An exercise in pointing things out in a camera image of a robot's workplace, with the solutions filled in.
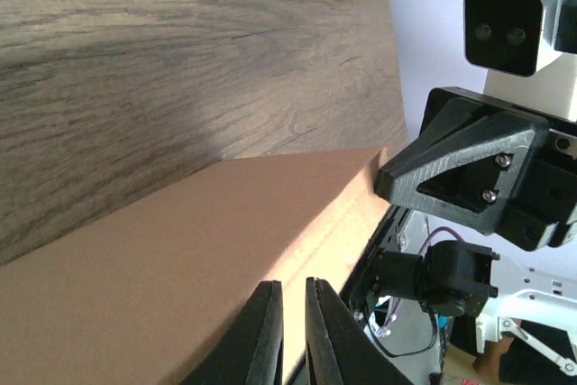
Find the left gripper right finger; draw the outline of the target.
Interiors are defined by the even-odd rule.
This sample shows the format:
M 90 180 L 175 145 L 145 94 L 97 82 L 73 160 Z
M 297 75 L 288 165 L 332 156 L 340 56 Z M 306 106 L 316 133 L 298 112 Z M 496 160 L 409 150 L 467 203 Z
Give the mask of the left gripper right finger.
M 410 383 L 369 341 L 327 280 L 307 279 L 305 323 L 309 384 Z

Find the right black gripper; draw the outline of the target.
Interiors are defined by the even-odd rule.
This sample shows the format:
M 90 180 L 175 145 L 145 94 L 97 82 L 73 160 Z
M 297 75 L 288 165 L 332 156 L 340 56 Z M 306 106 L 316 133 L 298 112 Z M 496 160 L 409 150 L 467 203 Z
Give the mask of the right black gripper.
M 576 125 L 458 87 L 433 89 L 420 136 L 375 193 L 524 251 L 576 238 Z

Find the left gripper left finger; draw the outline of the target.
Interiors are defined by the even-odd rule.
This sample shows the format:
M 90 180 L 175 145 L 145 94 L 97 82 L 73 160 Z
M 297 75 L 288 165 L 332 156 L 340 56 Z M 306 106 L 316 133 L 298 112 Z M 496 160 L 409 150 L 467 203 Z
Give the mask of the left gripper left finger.
M 280 384 L 283 370 L 281 283 L 262 281 L 215 349 L 182 381 L 202 384 Z

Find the cardboard box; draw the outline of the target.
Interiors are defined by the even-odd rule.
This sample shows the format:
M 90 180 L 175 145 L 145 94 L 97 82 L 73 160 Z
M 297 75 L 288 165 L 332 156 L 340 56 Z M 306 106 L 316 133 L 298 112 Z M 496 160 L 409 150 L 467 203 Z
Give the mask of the cardboard box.
M 1 269 L 4 384 L 175 384 L 259 282 L 283 287 L 283 372 L 305 350 L 309 277 L 341 289 L 388 210 L 387 153 L 218 162 Z

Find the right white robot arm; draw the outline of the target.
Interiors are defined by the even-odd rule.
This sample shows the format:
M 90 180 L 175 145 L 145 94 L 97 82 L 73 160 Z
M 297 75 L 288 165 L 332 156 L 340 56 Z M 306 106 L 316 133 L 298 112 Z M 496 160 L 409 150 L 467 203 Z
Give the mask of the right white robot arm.
M 560 116 L 458 87 L 432 90 L 417 139 L 377 172 L 389 212 L 343 291 L 367 324 L 378 300 L 411 300 L 428 314 L 469 316 L 476 347 L 512 336 L 568 377 L 576 359 L 531 335 L 524 323 L 576 340 L 576 285 L 525 268 L 492 249 L 453 238 L 420 253 L 386 244 L 407 217 L 428 214 L 496 234 L 533 252 L 576 238 L 576 125 Z

